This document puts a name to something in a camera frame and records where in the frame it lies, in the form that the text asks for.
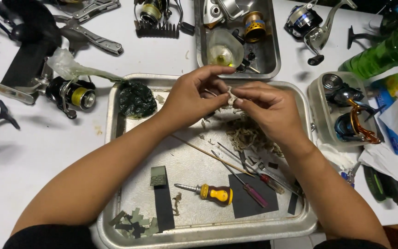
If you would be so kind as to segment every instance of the yellow screwdriver handle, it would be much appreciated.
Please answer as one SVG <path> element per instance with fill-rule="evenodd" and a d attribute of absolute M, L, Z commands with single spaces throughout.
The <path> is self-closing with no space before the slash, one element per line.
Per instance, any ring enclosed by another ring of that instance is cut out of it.
<path fill-rule="evenodd" d="M 203 184 L 200 190 L 203 200 L 213 201 L 219 205 L 228 206 L 233 201 L 233 190 L 227 186 L 215 187 Z"/>

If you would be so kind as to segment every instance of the hand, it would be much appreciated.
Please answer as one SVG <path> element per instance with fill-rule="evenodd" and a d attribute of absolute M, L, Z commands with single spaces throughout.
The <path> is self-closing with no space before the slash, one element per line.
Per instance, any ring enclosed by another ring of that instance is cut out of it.
<path fill-rule="evenodd" d="M 228 66 L 206 65 L 179 77 L 158 115 L 173 131 L 193 125 L 227 104 L 228 87 L 218 75 L 234 71 Z"/>
<path fill-rule="evenodd" d="M 279 146 L 307 137 L 293 93 L 262 82 L 250 82 L 231 92 L 238 97 L 233 106 L 248 113 Z"/>

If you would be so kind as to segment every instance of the table surface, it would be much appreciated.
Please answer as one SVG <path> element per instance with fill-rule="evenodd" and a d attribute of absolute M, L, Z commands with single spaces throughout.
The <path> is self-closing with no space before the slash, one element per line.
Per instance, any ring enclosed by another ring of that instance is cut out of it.
<path fill-rule="evenodd" d="M 355 33 L 365 32 L 364 28 L 375 15 L 340 9 L 322 51 L 325 61 L 310 66 L 307 59 L 313 56 L 312 53 L 283 29 L 290 10 L 298 3 L 273 2 L 281 55 L 281 70 L 274 80 L 291 82 L 307 94 L 308 85 L 320 74 L 337 71 L 343 61 L 369 46 L 353 43 L 347 50 L 347 31 L 352 25 Z M 181 33 L 179 39 L 138 39 L 133 24 L 133 2 L 121 1 L 121 4 L 121 8 L 99 15 L 83 26 L 121 43 L 124 54 L 114 57 L 90 46 L 77 54 L 79 63 L 120 76 L 131 73 L 182 75 L 197 68 L 194 37 Z M 194 23 L 192 0 L 185 0 L 183 8 L 184 20 Z M 49 6 L 49 9 L 53 14 L 62 14 L 55 7 Z M 325 19 L 330 8 L 316 6 L 315 10 Z M 176 11 L 173 12 L 172 18 L 176 19 Z M 375 16 L 372 23 L 379 24 L 380 20 L 381 16 Z M 0 82 L 18 48 L 0 31 Z M 398 67 L 379 77 L 395 72 Z M 45 97 L 40 97 L 35 105 L 25 105 L 0 95 L 21 127 L 21 131 L 17 131 L 8 123 L 0 124 L 0 248 L 21 212 L 41 188 L 71 163 L 104 144 L 107 99 L 112 83 L 102 78 L 96 78 L 94 82 L 99 96 L 96 105 L 91 111 L 78 111 L 78 118 L 73 121 Z M 362 168 L 357 172 L 356 190 L 383 225 L 398 224 L 398 206 L 391 200 L 377 203 L 373 199 Z"/>

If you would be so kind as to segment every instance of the black sleeve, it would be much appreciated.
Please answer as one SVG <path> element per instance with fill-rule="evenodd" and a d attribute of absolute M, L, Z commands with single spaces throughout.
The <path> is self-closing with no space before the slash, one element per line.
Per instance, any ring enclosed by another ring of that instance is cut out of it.
<path fill-rule="evenodd" d="M 378 243 L 374 243 L 368 240 L 355 240 L 355 239 L 325 240 L 324 242 L 314 246 L 314 249 L 325 249 L 325 248 L 387 249 L 386 247 Z"/>
<path fill-rule="evenodd" d="M 11 236 L 3 249 L 96 248 L 84 225 L 34 225 Z"/>

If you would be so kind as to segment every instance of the metal tray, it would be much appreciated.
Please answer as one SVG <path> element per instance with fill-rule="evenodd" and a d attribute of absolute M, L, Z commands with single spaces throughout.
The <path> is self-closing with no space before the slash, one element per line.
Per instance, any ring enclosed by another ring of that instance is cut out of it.
<path fill-rule="evenodd" d="M 160 94 L 165 98 L 177 78 L 178 76 L 155 74 L 130 74 L 125 76 L 125 79 L 146 84 L 155 95 Z M 237 86 L 247 81 L 229 79 L 225 82 L 230 86 Z M 268 83 L 280 89 L 290 90 L 295 94 L 301 121 L 304 124 L 303 128 L 308 137 L 312 139 L 309 108 L 303 93 L 288 82 L 271 81 Z M 142 120 L 126 119 L 119 114 L 118 96 L 122 87 L 122 84 L 115 84 L 109 95 L 105 143 L 114 140 L 142 122 Z M 232 110 L 222 110 L 221 113 L 217 112 L 214 116 L 219 116 L 221 120 L 224 120 L 227 118 L 234 119 L 234 115 L 236 114 L 233 114 Z M 204 130 L 198 122 L 187 129 L 178 131 L 176 135 L 189 140 L 192 144 L 204 150 L 213 149 L 228 162 L 240 165 L 240 162 L 238 163 L 234 158 L 224 153 L 217 145 L 211 145 L 207 142 L 210 138 L 214 143 L 219 141 L 231 148 L 225 131 L 220 128 L 217 118 L 210 123 L 207 122 L 206 126 L 207 130 Z M 200 133 L 205 135 L 205 140 L 197 137 L 197 134 Z M 294 178 L 289 174 L 289 168 L 284 159 L 276 157 L 272 160 L 273 157 L 269 157 L 269 161 L 279 163 L 281 172 L 284 172 L 283 175 L 286 178 L 289 180 Z M 174 217 L 176 228 L 164 231 L 162 234 L 155 234 L 152 237 L 126 239 L 120 234 L 119 230 L 109 226 L 108 222 L 121 210 L 130 213 L 136 207 L 141 209 L 140 214 L 143 214 L 144 218 L 156 217 L 154 192 L 152 187 L 149 186 L 150 169 L 161 165 L 165 165 L 167 169 L 171 197 L 176 196 L 178 192 L 182 193 L 182 200 L 179 203 L 180 216 Z M 306 198 L 299 197 L 295 215 L 287 212 L 291 196 L 288 190 L 283 195 L 277 195 L 278 211 L 235 219 L 232 204 L 227 207 L 220 207 L 214 202 L 201 200 L 199 195 L 193 192 L 173 186 L 175 183 L 194 186 L 203 183 L 228 186 L 228 175 L 228 170 L 220 162 L 185 144 L 181 144 L 176 139 L 168 137 L 125 181 L 118 193 L 100 214 L 97 220 L 100 239 L 111 249 L 190 248 L 298 237 L 308 235 L 316 229 L 317 218 Z"/>
<path fill-rule="evenodd" d="M 203 6 L 204 0 L 194 0 L 195 7 L 195 24 L 196 24 L 196 54 L 199 66 L 207 65 L 207 36 L 216 29 L 224 29 L 230 33 L 236 28 L 239 33 L 244 32 L 244 17 L 239 17 L 234 21 L 225 21 L 223 24 L 216 25 L 212 30 L 203 25 Z M 235 73 L 231 75 L 223 75 L 224 78 L 237 79 L 271 79 L 276 76 L 280 70 L 280 54 L 279 43 L 277 42 L 276 24 L 274 20 L 274 10 L 272 0 L 236 0 L 236 3 L 241 9 L 250 11 L 260 11 L 264 18 L 267 29 L 265 39 L 254 44 L 246 43 L 245 56 L 250 53 L 250 50 L 256 54 L 256 59 L 252 66 L 257 68 L 261 74 L 249 73 Z"/>

